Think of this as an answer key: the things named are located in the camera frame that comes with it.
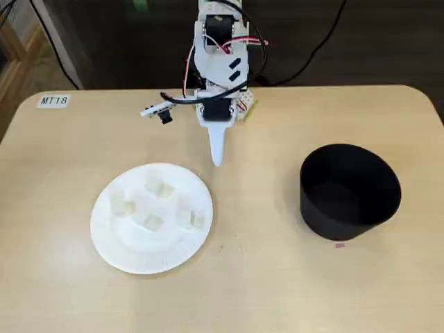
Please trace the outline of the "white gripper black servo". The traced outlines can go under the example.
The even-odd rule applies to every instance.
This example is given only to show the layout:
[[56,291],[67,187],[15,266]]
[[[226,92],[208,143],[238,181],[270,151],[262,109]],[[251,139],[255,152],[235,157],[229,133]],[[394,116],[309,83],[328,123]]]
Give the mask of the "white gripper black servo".
[[225,134],[228,128],[234,126],[239,114],[239,95],[229,95],[221,99],[211,99],[218,92],[207,90],[196,90],[197,99],[208,98],[196,105],[196,115],[199,124],[207,128],[212,161],[215,166],[220,167],[223,162],[225,150]]

